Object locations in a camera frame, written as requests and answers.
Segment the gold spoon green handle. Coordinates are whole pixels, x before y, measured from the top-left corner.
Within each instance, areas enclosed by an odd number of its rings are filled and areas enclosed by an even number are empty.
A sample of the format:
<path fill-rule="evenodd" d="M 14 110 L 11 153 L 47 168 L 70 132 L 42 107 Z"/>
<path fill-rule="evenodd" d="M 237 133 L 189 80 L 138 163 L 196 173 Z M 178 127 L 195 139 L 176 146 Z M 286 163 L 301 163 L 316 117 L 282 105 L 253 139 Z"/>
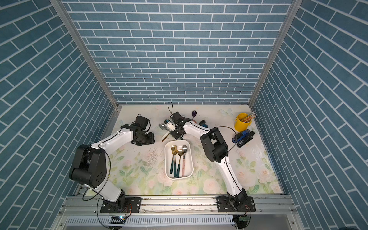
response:
<path fill-rule="evenodd" d="M 182 149 L 180 149 L 178 151 L 178 155 L 179 155 L 179 164 L 178 164 L 178 167 L 177 167 L 176 178 L 180 177 L 181 158 L 184 155 L 184 151 Z"/>
<path fill-rule="evenodd" d="M 170 174 L 173 174 L 174 178 L 177 175 L 177 169 L 176 169 L 176 154 L 178 153 L 178 149 L 176 145 L 173 145 L 171 147 L 171 151 L 172 151 L 172 163 L 171 163 L 171 168 L 170 168 Z"/>

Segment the steel spoon pink handle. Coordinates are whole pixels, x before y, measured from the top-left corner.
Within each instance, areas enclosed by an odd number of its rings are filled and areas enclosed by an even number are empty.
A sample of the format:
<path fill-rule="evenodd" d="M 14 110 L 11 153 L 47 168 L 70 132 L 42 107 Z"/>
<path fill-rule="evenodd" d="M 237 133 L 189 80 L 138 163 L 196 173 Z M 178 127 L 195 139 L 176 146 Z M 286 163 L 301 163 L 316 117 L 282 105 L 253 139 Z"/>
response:
<path fill-rule="evenodd" d="M 182 177 L 185 176 L 185 166 L 186 166 L 186 153 L 188 151 L 188 147 L 186 145 L 183 145 L 182 150 L 184 151 L 183 155 L 183 167 L 182 167 Z"/>

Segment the white plastic storage box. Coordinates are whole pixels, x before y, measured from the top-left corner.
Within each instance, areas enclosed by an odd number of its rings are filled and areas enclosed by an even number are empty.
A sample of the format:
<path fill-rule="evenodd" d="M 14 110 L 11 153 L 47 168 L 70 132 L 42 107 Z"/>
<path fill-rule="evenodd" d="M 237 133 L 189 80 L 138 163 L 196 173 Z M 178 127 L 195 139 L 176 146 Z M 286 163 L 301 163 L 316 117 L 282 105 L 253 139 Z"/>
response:
<path fill-rule="evenodd" d="M 186 145 L 188 147 L 188 151 L 186 153 L 186 166 L 185 166 L 185 176 L 184 177 L 182 177 L 183 156 L 181 158 L 180 177 L 174 178 L 173 174 L 170 174 L 170 168 L 171 168 L 172 156 L 173 156 L 171 147 L 173 145 L 177 146 L 178 151 L 182 149 L 183 145 Z M 165 174 L 170 180 L 187 179 L 191 177 L 192 174 L 194 173 L 194 164 L 193 164 L 193 157 L 192 157 L 192 153 L 190 149 L 190 144 L 186 140 L 175 140 L 175 141 L 168 142 L 164 148 L 164 160 L 165 160 Z M 178 167 L 178 164 L 179 164 L 179 155 L 176 154 L 176 169 Z"/>

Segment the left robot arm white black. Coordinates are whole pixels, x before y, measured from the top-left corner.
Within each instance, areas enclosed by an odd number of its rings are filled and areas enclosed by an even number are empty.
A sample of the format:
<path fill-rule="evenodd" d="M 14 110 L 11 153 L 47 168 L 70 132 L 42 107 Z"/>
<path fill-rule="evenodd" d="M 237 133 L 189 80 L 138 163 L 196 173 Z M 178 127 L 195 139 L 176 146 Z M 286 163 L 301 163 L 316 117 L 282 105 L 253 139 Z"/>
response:
<path fill-rule="evenodd" d="M 80 145 L 76 149 L 69 178 L 87 185 L 107 204 L 123 206 L 125 192 L 109 180 L 112 171 L 110 154 L 127 143 L 139 147 L 151 145 L 155 143 L 154 134 L 139 126 L 123 125 L 116 134 L 99 142 Z"/>

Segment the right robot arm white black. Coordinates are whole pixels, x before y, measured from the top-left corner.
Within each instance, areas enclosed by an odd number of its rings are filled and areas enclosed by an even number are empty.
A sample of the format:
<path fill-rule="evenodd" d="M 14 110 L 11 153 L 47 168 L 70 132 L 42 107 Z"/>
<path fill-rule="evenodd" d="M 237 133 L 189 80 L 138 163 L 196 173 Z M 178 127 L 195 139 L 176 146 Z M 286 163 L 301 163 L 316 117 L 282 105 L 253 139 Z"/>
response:
<path fill-rule="evenodd" d="M 206 157 L 215 162 L 225 182 L 229 202 L 238 208 L 248 199 L 246 190 L 235 176 L 229 160 L 229 147 L 218 128 L 205 128 L 186 118 L 175 123 L 172 136 L 181 138 L 184 134 L 200 139 Z"/>

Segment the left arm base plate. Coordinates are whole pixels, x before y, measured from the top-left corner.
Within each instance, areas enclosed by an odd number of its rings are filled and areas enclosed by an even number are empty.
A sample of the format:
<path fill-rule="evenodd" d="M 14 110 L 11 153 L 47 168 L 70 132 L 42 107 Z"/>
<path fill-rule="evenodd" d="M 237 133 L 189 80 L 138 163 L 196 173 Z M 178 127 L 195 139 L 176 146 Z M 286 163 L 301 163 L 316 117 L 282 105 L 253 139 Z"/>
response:
<path fill-rule="evenodd" d="M 141 197 L 120 197 L 116 202 L 103 201 L 101 213 L 139 213 Z"/>

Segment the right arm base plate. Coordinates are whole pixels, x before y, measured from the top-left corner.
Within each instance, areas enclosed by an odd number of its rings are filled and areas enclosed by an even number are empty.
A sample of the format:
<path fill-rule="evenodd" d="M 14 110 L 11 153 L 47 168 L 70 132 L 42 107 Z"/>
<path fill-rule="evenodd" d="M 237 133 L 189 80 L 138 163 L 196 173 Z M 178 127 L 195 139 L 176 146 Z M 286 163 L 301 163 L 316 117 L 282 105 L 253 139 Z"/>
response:
<path fill-rule="evenodd" d="M 225 195 L 216 197 L 215 202 L 218 212 L 256 212 L 255 202 L 251 196 L 240 204 Z"/>

